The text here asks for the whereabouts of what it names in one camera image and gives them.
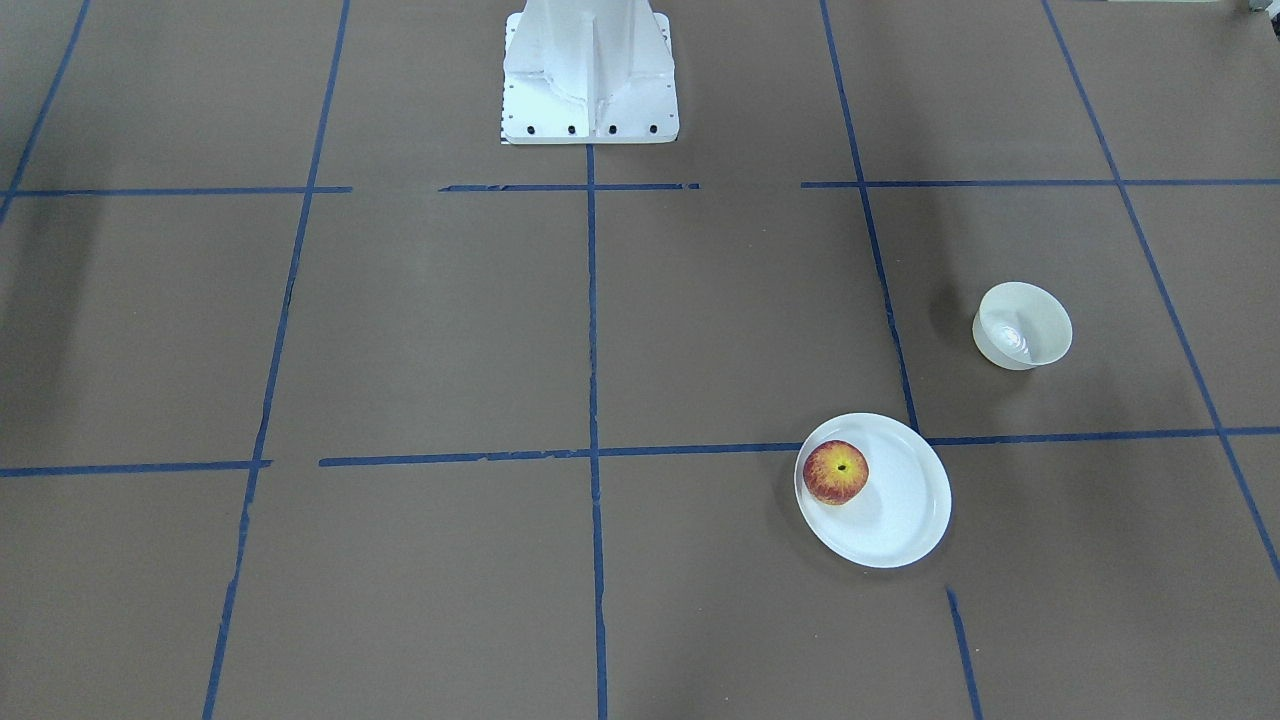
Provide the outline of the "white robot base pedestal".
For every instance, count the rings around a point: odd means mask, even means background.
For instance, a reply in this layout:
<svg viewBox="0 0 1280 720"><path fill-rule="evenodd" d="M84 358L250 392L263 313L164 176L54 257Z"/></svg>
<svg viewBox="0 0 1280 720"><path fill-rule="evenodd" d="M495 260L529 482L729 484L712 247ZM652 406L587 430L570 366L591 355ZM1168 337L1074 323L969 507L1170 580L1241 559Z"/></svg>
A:
<svg viewBox="0 0 1280 720"><path fill-rule="evenodd" d="M672 143L669 18L649 1L527 1L504 24L500 140Z"/></svg>

